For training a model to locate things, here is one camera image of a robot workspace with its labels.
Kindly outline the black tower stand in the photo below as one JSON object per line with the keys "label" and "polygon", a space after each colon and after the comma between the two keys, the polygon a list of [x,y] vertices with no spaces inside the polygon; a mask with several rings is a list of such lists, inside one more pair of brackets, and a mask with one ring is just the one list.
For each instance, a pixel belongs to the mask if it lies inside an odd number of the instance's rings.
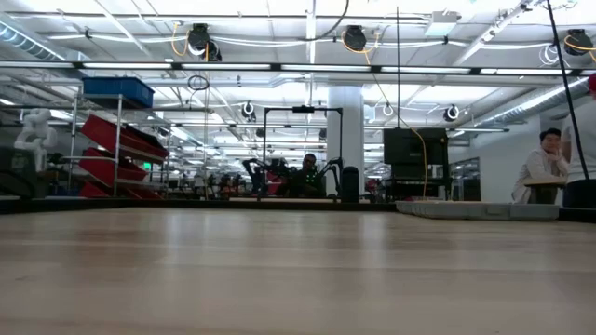
{"label": "black tower stand", "polygon": [[343,203],[359,202],[359,170],[356,167],[344,167],[341,188],[341,201]]}

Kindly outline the white building column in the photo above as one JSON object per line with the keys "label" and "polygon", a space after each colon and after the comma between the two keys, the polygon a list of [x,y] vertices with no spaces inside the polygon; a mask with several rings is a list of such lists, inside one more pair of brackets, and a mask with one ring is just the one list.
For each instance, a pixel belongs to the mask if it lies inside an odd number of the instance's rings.
{"label": "white building column", "polygon": [[342,157],[345,167],[359,171],[359,194],[364,193],[364,99],[362,86],[328,88],[326,160]]}

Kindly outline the long ceiling light strip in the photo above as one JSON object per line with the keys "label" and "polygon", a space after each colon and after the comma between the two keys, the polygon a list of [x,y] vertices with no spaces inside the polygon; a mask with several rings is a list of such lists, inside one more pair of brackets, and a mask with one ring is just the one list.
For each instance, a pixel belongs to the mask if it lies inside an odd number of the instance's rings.
{"label": "long ceiling light strip", "polygon": [[[293,63],[229,62],[116,62],[116,61],[33,61],[0,60],[0,68],[50,70],[117,70],[117,71],[219,71],[219,72],[296,72],[339,74],[397,74],[398,66]],[[567,75],[587,77],[596,69],[566,68]],[[401,66],[400,74],[415,75],[489,75],[489,76],[562,76],[550,68],[482,68]]]}

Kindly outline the blue storage bin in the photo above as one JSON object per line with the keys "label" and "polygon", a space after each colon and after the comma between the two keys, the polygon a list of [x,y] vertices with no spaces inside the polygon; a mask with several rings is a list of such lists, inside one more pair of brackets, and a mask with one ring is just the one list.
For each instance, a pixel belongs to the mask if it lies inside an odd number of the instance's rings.
{"label": "blue storage bin", "polygon": [[118,107],[122,97],[123,109],[152,108],[154,91],[136,77],[85,77],[82,79],[83,97],[101,107]]}

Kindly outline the wooden desk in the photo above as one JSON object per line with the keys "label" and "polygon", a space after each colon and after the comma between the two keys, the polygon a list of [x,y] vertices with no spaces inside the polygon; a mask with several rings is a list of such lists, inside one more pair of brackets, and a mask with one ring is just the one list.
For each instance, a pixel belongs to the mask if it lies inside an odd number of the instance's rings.
{"label": "wooden desk", "polygon": [[544,180],[527,180],[524,182],[526,187],[559,187],[562,188],[566,184],[566,179],[554,178]]}

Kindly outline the distant black robot arms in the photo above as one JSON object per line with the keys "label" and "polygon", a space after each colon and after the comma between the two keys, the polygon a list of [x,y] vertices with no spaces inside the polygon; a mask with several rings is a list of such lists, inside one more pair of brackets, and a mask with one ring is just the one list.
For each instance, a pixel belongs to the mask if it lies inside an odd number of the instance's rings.
{"label": "distant black robot arms", "polygon": [[[243,167],[251,179],[251,193],[259,198],[274,196],[283,198],[306,198],[291,197],[290,187],[292,176],[301,169],[291,167],[283,158],[274,158],[269,164],[256,158],[244,160]],[[332,173],[329,171],[322,179],[324,196],[320,198],[337,199],[335,184]]]}

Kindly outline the thin black slanted pole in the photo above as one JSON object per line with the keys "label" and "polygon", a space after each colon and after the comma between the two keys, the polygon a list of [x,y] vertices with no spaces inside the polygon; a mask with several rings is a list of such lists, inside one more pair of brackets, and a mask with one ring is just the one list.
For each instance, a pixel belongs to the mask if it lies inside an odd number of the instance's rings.
{"label": "thin black slanted pole", "polygon": [[579,135],[579,131],[578,131],[578,125],[576,122],[576,114],[575,114],[575,109],[574,109],[574,104],[573,104],[573,100],[572,100],[572,95],[571,95],[571,91],[570,91],[570,86],[569,86],[569,81],[567,78],[567,72],[566,72],[566,66],[563,60],[563,56],[562,56],[562,47],[561,47],[561,41],[559,38],[559,34],[557,31],[557,27],[556,27],[556,22],[554,19],[554,14],[553,14],[553,8],[552,8],[552,4],[550,2],[550,0],[546,0],[547,3],[547,11],[549,13],[549,21],[550,21],[550,26],[551,26],[551,30],[553,32],[553,40],[554,40],[554,44],[557,50],[557,55],[559,58],[559,65],[560,65],[560,69],[562,72],[562,81],[563,81],[563,85],[564,85],[564,91],[565,91],[565,96],[566,96],[566,100],[567,100],[567,104],[569,107],[569,113],[571,116],[571,123],[572,123],[572,128],[574,130],[574,136],[575,136],[575,140],[576,140],[576,148],[577,148],[577,155],[580,161],[580,165],[582,167],[582,172],[584,175],[584,179],[586,181],[589,181],[589,173],[588,173],[588,169],[587,169],[587,164],[586,164],[586,160],[585,157],[583,155],[583,149],[582,149],[582,143],[581,143],[581,138]]}

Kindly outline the black monitor on stand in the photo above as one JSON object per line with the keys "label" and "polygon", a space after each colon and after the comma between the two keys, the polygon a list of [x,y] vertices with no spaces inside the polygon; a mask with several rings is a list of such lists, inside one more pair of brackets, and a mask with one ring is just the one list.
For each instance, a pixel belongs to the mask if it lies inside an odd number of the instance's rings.
{"label": "black monitor on stand", "polygon": [[384,178],[390,200],[440,198],[451,182],[444,128],[391,128],[383,131]]}

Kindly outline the shelf rack red bins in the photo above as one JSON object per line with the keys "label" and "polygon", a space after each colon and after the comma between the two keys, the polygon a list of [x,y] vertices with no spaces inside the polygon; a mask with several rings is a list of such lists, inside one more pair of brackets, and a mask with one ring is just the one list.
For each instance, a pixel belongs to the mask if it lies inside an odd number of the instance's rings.
{"label": "shelf rack red bins", "polygon": [[160,200],[164,184],[153,180],[153,167],[163,167],[169,152],[155,136],[123,121],[124,106],[119,96],[115,121],[92,114],[83,124],[82,135],[97,146],[73,159],[90,176],[79,195]]}

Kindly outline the thin black vertical pole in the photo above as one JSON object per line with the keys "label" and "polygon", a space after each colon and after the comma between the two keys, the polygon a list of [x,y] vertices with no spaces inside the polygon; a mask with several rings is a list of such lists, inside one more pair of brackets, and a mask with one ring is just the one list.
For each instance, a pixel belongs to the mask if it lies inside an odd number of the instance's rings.
{"label": "thin black vertical pole", "polygon": [[396,5],[396,47],[397,47],[397,66],[398,66],[398,73],[397,73],[397,125],[396,128],[400,128],[401,118],[400,118],[400,98],[401,98],[401,80],[400,80],[400,68],[401,68],[401,61],[400,61],[400,7]]}

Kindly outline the white robot figure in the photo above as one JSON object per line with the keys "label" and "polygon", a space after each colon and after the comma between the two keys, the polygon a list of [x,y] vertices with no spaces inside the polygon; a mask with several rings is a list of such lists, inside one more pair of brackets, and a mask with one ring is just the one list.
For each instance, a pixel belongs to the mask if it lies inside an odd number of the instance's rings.
{"label": "white robot figure", "polygon": [[57,131],[49,126],[52,117],[49,109],[32,109],[23,119],[23,128],[14,142],[15,149],[34,154],[35,170],[46,168],[47,149],[57,145]]}

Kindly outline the black distant rig frame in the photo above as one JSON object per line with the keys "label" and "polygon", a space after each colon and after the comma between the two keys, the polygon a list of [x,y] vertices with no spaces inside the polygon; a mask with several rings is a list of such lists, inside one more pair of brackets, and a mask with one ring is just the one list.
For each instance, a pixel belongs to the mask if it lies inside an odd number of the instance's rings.
{"label": "black distant rig frame", "polygon": [[271,112],[292,112],[294,114],[313,114],[314,112],[336,112],[340,116],[340,133],[339,133],[339,156],[330,160],[317,174],[317,179],[322,181],[326,174],[330,171],[333,176],[335,184],[335,195],[340,196],[342,192],[341,174],[344,169],[343,158],[343,125],[344,125],[344,109],[343,108],[327,108],[327,107],[313,107],[313,106],[293,106],[293,107],[276,107],[264,108],[264,132],[267,131],[268,114]]}

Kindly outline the black metal table frame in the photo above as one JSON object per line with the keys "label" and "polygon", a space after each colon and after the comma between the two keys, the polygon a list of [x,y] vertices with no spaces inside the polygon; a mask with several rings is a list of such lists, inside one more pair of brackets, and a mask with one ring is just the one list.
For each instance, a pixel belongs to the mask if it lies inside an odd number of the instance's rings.
{"label": "black metal table frame", "polygon": [[[141,200],[125,198],[76,199],[59,197],[54,199],[18,200],[1,199],[0,214],[35,213],[50,211],[73,211],[108,208],[192,208],[192,209],[254,209],[289,211],[358,211],[398,212],[395,203],[387,204],[342,204],[331,199],[274,199],[258,201],[245,198],[239,201],[196,201],[196,200]],[[560,208],[559,221],[596,224],[596,209]]]}

